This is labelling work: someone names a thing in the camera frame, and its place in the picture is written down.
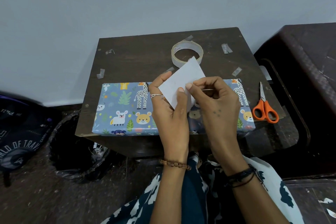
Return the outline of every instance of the silver ring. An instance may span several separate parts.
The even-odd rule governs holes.
[[[150,94],[150,98],[152,99],[155,96],[161,96],[162,98],[164,98],[164,96],[162,94]]]

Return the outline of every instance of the person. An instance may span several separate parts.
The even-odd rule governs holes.
[[[167,72],[157,77],[149,85],[150,93],[162,94],[158,87],[170,76]],[[201,107],[217,161],[200,165],[198,155],[189,153],[183,88],[177,91],[175,110],[165,99],[154,96],[152,115],[164,159],[179,164],[164,165],[162,174],[154,177],[138,200],[125,204],[102,223],[304,223],[275,170],[261,159],[241,154],[237,142],[238,95],[220,77],[201,78],[186,84],[186,89]],[[214,93],[208,96],[202,89],[214,89]],[[191,170],[181,168],[183,163]],[[240,180],[230,180],[237,175]]]

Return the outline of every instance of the fingernail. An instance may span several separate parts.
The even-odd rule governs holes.
[[[190,88],[191,88],[192,85],[193,85],[192,83],[188,82],[188,83],[185,85],[185,87],[187,88],[187,90],[190,90]]]

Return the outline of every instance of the gift box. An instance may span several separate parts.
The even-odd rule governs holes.
[[[224,80],[238,95],[241,103],[237,133],[255,129],[252,113],[240,79]],[[102,136],[158,135],[152,117],[150,82],[104,83],[92,132]],[[204,134],[202,110],[195,104],[187,115],[190,134]]]

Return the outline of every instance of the person's right hand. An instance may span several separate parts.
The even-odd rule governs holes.
[[[204,77],[187,83],[185,87],[201,107],[204,127],[214,157],[227,175],[239,172],[236,169],[246,167],[247,164],[237,142],[240,110],[238,95],[220,77]],[[202,89],[214,89],[212,98]]]

